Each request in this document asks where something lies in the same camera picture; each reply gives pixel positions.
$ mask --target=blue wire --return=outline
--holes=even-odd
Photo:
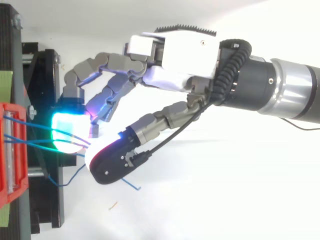
[[[80,170],[81,169],[83,169],[84,167],[86,166],[86,164],[83,164],[76,172],[75,172],[75,174],[70,178],[70,180],[68,181],[68,183],[67,184],[62,184],[62,185],[59,185],[59,184],[57,184],[52,178],[51,178],[51,176],[49,175],[48,176],[48,178],[49,178],[49,180],[56,186],[56,187],[66,187],[66,186],[68,186],[70,183],[71,183],[71,181],[75,178],[75,176],[80,172]]]
[[[39,148],[39,149],[43,149],[43,150],[46,150],[46,151],[51,151],[51,152],[58,152],[58,153],[61,153],[60,151],[58,151],[57,149],[52,149],[52,148],[49,148],[49,147],[45,147],[45,146],[40,146],[40,145],[37,145],[37,144],[33,144],[33,143],[30,143],[32,141],[24,141],[24,140],[21,140],[17,137],[14,137],[14,136],[10,136],[10,135],[7,135],[7,134],[4,134],[4,136],[6,138],[10,138],[10,139],[14,139],[15,141],[8,141],[8,140],[5,140],[4,142],[5,143],[14,143],[14,144],[27,144],[29,146],[32,146],[32,147],[35,147],[35,148]],[[71,153],[71,155],[76,155],[76,156],[80,156],[80,157],[85,157],[85,155],[83,154],[80,154],[80,153]],[[67,184],[57,184],[53,179],[52,177],[49,175],[48,176],[48,179],[56,186],[56,187],[66,187],[68,186],[71,181],[75,178],[75,176],[80,172],[81,169],[83,169],[84,167],[86,166],[86,164],[83,164],[76,172],[75,174],[70,178],[69,182]],[[135,190],[139,191],[141,189],[141,187],[136,187],[134,186],[132,183],[130,183],[129,181],[125,180],[124,178],[121,178],[122,181],[124,181],[126,184],[128,184],[129,186],[131,186],[132,188],[134,188]]]
[[[48,131],[56,131],[58,133],[62,133],[62,134],[65,134],[65,135],[68,135],[70,137],[73,137],[75,139],[78,139],[88,145],[90,145],[90,142],[78,137],[78,136],[75,136],[69,132],[66,132],[66,131],[62,131],[62,130],[59,130],[59,129],[53,129],[51,127],[48,127],[48,126],[42,126],[42,125],[39,125],[39,124],[34,124],[34,123],[30,123],[30,122],[25,122],[25,121],[20,121],[20,120],[17,120],[15,118],[12,118],[12,117],[9,117],[9,116],[3,116],[4,119],[8,119],[8,120],[11,120],[13,122],[16,122],[18,124],[23,124],[23,125],[26,125],[26,126],[30,126],[30,127],[35,127],[35,128],[39,128],[39,129],[44,129],[44,130],[48,130]]]
[[[20,138],[17,138],[17,137],[14,137],[14,136],[10,136],[8,134],[4,134],[4,136],[6,138],[9,138],[9,139],[14,139],[14,140],[20,140],[20,141],[24,141]],[[28,143],[28,144],[43,144],[43,143],[53,143],[53,142],[63,142],[63,143],[69,143],[69,144],[73,144],[73,145],[77,145],[77,146],[80,146],[80,147],[83,147],[85,149],[88,148],[88,146],[86,145],[82,145],[82,144],[79,144],[79,143],[76,143],[76,142],[73,142],[73,141],[68,141],[68,140],[63,140],[63,139],[56,139],[56,140],[52,140],[52,139],[37,139],[37,140],[26,140],[25,142]],[[7,143],[10,143],[10,144],[16,144],[18,143],[17,141],[7,141]]]
[[[126,184],[129,184],[131,187],[133,187],[137,191],[139,191],[141,189],[141,187],[136,187],[135,185],[133,185],[132,183],[128,182],[124,178],[121,178],[121,180],[124,181]]]
[[[16,140],[17,144],[27,144],[29,146],[38,148],[38,149],[42,149],[42,150],[46,150],[46,151],[50,151],[50,152],[55,152],[55,153],[61,153],[61,151],[57,150],[57,149],[53,149],[53,148],[49,148],[49,147],[45,147],[45,146],[40,146],[37,144],[33,144],[33,143],[28,143],[27,141],[23,141],[23,140]],[[75,156],[80,156],[80,157],[85,157],[85,155],[80,154],[80,153],[70,153],[70,155],[75,155]]]
[[[70,180],[68,181],[68,183],[67,184],[57,184],[53,179],[52,179],[52,177],[49,175],[48,176],[48,178],[49,178],[49,180],[56,186],[56,187],[58,187],[58,188],[60,188],[60,187],[66,187],[66,186],[68,186],[70,183],[71,183],[71,181],[75,178],[75,176],[80,172],[80,170],[81,169],[83,169],[84,167],[86,166],[86,164],[83,164],[76,172],[75,172],[75,174],[70,178]],[[140,189],[141,189],[141,187],[136,187],[136,186],[134,186],[132,183],[130,183],[129,181],[127,181],[127,180],[125,180],[124,178],[121,178],[122,179],[122,181],[124,181],[126,184],[128,184],[129,186],[131,186],[131,187],[133,187],[135,190],[137,190],[137,191],[139,191]]]

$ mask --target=green led light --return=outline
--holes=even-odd
[[[84,140],[87,140],[90,133],[90,116],[84,114],[71,114],[71,113],[61,113],[56,112],[52,116],[51,127],[53,129],[58,129],[61,131],[65,131],[67,133],[78,136]],[[67,140],[72,141],[78,144],[84,144],[81,140],[78,140],[74,137],[65,135],[60,132],[52,131],[51,137],[53,140]],[[56,149],[60,152],[71,154],[78,152],[82,149],[81,146],[74,145],[72,143],[54,141]]]

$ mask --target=green tape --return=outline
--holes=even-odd
[[[10,204],[4,205],[0,209],[0,227],[8,227],[9,224]]]
[[[12,71],[0,71],[0,103],[10,103]],[[8,227],[10,214],[10,204],[0,208],[0,227]]]
[[[0,71],[0,103],[10,103],[12,71]]]

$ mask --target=coiled cable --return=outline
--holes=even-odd
[[[236,52],[226,62],[218,76],[213,80],[210,101],[216,106],[224,103],[231,91],[235,75],[251,55],[252,47],[250,43],[245,40],[228,39],[220,42],[220,49],[231,49],[235,46],[237,46]]]

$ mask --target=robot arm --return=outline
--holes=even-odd
[[[188,93],[186,102],[141,117],[119,133],[120,139],[113,143],[105,143],[98,149],[91,145],[85,160],[98,183],[110,184],[132,172],[176,134],[150,151],[137,154],[137,147],[165,129],[179,128],[178,134],[212,104],[320,123],[319,68],[251,56],[248,42],[239,39],[218,42],[215,35],[189,26],[158,28],[154,33],[132,36],[125,55],[100,53],[95,64],[88,60],[86,64],[92,66],[89,74],[82,76],[85,67],[71,71],[72,81],[68,84],[66,80],[63,98],[83,96],[79,86],[92,81],[102,70],[125,74],[127,81],[125,76],[116,75],[114,79],[119,86],[132,84],[125,93],[136,83]],[[119,101],[112,97],[116,96],[112,82],[89,101],[87,109],[104,105],[108,109],[108,102],[112,103],[109,99]],[[65,90],[73,95],[65,95]],[[100,118],[108,112],[99,110],[97,113],[91,110],[94,113],[91,116]]]

